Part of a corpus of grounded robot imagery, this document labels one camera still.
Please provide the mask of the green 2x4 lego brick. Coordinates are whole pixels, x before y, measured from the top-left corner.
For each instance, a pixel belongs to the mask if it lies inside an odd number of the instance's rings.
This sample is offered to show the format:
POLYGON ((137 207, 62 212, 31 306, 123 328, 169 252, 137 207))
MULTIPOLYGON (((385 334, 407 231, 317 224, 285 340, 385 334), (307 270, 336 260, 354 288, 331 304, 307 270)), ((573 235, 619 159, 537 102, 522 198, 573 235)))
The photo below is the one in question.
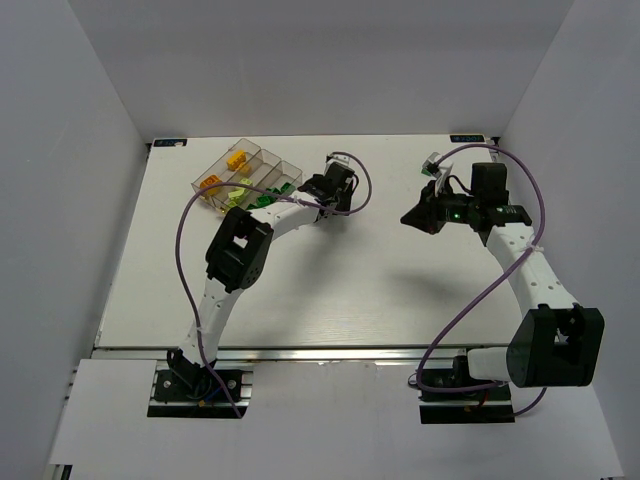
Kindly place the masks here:
POLYGON ((255 209, 264 208, 264 207, 267 207, 267 206, 273 204, 275 201, 276 201, 276 198, 273 197, 273 196, 261 195, 261 196, 256 198, 256 200, 254 201, 252 206, 255 209))

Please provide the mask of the pale green small lego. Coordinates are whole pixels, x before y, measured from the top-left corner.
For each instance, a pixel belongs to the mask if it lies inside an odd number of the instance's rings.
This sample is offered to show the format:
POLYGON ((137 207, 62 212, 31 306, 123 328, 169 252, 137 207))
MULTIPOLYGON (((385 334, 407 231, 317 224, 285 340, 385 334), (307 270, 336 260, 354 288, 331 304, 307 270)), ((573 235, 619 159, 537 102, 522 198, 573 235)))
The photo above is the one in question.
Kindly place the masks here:
POLYGON ((228 199, 230 201, 241 201, 245 195, 246 195, 246 190, 242 188, 238 188, 228 193, 228 199))

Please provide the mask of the orange long lego brick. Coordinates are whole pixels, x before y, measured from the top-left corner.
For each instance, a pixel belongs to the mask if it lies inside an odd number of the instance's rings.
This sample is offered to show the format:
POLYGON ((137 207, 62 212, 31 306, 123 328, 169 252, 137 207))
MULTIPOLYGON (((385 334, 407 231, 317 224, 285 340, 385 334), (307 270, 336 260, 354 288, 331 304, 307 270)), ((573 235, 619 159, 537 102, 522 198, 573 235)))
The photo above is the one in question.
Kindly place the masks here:
POLYGON ((230 171, 238 171, 247 162, 247 154, 244 150, 234 151, 226 161, 227 168, 230 171))

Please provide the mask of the orange round printed lego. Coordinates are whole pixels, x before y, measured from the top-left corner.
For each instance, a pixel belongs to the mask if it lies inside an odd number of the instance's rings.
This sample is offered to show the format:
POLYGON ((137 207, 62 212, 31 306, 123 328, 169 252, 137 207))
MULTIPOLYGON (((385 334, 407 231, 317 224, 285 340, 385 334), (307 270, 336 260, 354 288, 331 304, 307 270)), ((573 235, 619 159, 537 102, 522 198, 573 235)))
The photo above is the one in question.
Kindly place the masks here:
POLYGON ((199 189, 204 190, 205 196, 212 196, 219 190, 220 183, 221 179, 217 175, 212 174, 200 182, 199 189))

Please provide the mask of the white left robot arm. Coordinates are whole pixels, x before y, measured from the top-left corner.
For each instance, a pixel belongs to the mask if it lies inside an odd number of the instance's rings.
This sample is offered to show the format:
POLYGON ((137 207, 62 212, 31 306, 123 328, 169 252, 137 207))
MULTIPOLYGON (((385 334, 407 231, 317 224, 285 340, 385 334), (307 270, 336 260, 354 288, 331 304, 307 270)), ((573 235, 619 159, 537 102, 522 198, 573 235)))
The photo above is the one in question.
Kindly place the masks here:
POLYGON ((173 373, 193 383, 213 366, 231 311, 262 274, 272 242, 330 214, 351 214, 357 184, 348 160, 332 155, 322 174, 299 187, 256 187, 262 199, 251 208, 228 210, 205 254, 205 289, 200 303, 192 305, 194 323, 183 343, 167 353, 173 373))

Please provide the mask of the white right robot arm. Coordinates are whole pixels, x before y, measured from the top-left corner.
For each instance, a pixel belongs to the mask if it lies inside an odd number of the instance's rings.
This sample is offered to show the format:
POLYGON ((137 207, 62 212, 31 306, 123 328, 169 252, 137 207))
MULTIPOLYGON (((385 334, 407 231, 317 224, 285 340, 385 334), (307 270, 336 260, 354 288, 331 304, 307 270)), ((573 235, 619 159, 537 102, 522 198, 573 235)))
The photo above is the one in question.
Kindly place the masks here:
POLYGON ((592 382, 604 318, 561 284, 535 244, 532 220, 509 201, 507 170, 494 163, 472 166, 471 188, 457 193, 447 173, 434 177, 401 222, 435 235, 447 223, 476 232, 501 266, 522 321, 506 347, 476 347, 454 360, 447 389, 490 383, 520 388, 582 387, 592 382))

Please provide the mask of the blue right corner label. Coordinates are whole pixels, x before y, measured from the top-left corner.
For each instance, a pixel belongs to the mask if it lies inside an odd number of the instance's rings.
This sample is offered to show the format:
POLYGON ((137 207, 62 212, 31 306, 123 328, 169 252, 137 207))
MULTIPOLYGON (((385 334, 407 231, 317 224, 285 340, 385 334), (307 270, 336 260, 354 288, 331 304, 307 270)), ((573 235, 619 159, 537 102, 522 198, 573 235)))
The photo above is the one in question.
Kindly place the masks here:
POLYGON ((485 138, 481 134, 450 134, 452 143, 484 143, 485 138))

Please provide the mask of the blue corner label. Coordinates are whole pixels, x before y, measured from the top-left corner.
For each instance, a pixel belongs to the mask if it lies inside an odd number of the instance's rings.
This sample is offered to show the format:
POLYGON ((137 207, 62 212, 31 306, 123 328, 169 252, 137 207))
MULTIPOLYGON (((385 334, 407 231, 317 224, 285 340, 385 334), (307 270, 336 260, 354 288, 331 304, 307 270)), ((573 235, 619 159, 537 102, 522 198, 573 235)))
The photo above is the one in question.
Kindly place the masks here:
POLYGON ((187 145, 188 140, 186 138, 163 138, 155 139, 153 141, 153 148, 174 148, 184 147, 187 145))
POLYGON ((452 143, 484 143, 485 138, 481 134, 450 134, 452 143))

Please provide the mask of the clear three-compartment organizer tray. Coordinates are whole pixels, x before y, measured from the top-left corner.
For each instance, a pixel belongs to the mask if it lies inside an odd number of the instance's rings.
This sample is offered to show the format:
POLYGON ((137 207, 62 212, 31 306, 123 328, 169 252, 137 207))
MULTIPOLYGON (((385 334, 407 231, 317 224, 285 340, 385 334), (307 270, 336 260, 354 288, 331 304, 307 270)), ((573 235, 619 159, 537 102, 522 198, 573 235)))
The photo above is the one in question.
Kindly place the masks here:
POLYGON ((192 183, 210 207, 226 214, 233 207, 254 210, 290 196, 302 185, 302 170, 258 144, 241 138, 192 183))

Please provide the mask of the blue left corner label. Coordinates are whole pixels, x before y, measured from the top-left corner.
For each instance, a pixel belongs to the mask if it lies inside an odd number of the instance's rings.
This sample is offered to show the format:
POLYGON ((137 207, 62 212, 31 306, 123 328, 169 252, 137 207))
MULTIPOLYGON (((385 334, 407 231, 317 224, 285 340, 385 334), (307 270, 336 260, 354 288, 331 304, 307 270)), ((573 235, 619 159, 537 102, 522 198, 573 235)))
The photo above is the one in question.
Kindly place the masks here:
POLYGON ((153 141, 153 148, 174 148, 184 147, 187 145, 188 140, 186 138, 163 138, 155 139, 153 141))

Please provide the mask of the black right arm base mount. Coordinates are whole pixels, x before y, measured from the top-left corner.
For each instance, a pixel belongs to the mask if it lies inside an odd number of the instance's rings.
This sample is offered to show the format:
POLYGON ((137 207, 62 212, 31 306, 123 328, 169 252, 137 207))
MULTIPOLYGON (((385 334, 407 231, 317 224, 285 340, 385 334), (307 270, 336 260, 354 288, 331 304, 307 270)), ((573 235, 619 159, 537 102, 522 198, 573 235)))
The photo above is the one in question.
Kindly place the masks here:
POLYGON ((423 384, 446 389, 437 393, 420 389, 416 374, 407 379, 410 388, 419 392, 420 422, 423 425, 473 425, 514 423, 515 416, 508 386, 472 392, 451 392, 451 389, 479 386, 486 380, 473 379, 464 355, 456 355, 448 364, 427 365, 421 374, 423 384))

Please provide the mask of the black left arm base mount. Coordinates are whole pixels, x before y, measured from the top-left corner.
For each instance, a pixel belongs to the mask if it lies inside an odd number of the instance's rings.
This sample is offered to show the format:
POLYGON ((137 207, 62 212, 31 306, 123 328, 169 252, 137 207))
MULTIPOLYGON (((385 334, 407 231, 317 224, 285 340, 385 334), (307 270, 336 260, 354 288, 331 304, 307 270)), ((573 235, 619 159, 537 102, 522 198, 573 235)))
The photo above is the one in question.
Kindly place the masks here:
POLYGON ((198 362, 184 358, 179 349, 170 349, 166 365, 156 369, 148 418, 241 419, 251 398, 252 371, 216 367, 215 377, 198 362))

